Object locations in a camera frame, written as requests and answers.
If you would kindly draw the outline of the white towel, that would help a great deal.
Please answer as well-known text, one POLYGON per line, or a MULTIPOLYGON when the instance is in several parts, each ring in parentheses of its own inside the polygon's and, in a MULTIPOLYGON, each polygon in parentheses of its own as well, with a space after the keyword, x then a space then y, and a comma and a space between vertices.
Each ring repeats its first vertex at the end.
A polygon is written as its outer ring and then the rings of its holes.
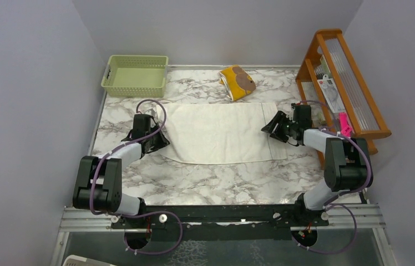
POLYGON ((286 143, 261 129, 277 113, 274 103, 165 105, 164 134, 170 145, 159 154, 198 165, 287 159, 286 143))

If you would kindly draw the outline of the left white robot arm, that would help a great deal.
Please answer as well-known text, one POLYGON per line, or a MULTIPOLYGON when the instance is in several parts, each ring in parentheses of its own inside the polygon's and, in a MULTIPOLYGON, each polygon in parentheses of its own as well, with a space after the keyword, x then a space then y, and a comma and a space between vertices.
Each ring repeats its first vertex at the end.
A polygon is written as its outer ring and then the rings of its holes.
POLYGON ((122 192, 123 170, 146 154, 170 145, 161 126, 153 116, 136 114, 133 128, 126 138, 111 151, 98 156, 84 156, 80 160, 72 204, 93 214, 125 215, 135 228, 146 222, 142 198, 122 192))

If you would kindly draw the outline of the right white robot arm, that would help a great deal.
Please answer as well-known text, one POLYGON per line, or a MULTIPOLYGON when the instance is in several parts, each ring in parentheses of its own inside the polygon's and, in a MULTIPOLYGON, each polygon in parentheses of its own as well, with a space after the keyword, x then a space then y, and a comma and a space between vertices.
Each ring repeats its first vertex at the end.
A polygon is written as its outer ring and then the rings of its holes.
POLYGON ((302 103, 292 104, 292 116, 278 111, 261 129, 271 138, 287 143, 294 139, 323 154, 323 179, 295 201, 293 220, 305 226, 341 196, 368 188, 373 171, 367 141, 340 132, 313 126, 312 109, 302 103))

